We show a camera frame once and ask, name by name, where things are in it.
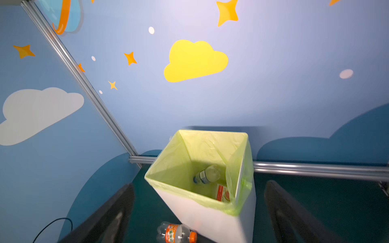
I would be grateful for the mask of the clear ribbed plastic bottle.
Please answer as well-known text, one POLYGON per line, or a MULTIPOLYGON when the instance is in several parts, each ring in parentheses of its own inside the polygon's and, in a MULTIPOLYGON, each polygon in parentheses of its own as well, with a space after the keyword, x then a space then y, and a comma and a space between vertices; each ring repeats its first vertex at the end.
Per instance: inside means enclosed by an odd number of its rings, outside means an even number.
POLYGON ((206 169, 198 172, 193 177, 195 184, 209 184, 218 181, 221 178, 221 169, 218 165, 211 165, 206 169))

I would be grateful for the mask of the guava juice square bottle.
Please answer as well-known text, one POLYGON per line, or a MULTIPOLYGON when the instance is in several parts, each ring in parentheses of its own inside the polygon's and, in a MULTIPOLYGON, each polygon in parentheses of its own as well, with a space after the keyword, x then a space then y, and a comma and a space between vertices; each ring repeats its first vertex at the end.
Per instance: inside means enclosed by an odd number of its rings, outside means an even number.
POLYGON ((218 184, 216 187, 215 199, 217 201, 222 202, 222 203, 229 203, 230 202, 230 193, 229 193, 228 188, 222 184, 218 184))

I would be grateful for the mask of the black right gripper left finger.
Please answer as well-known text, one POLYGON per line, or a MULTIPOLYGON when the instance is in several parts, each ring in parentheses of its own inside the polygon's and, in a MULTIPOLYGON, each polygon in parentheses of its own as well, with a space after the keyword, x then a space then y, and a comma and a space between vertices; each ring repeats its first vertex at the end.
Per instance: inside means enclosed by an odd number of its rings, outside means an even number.
POLYGON ((126 184, 95 213, 65 236, 61 243, 122 243, 135 200, 132 184, 126 184))

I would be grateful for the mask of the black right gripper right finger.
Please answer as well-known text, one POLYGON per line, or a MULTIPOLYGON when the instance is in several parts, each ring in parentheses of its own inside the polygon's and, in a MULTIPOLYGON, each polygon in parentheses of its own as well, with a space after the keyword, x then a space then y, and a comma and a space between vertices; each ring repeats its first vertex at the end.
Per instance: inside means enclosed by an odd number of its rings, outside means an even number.
POLYGON ((270 180, 266 183, 264 199, 277 242, 297 243, 297 235, 306 243, 346 242, 277 182, 270 180))

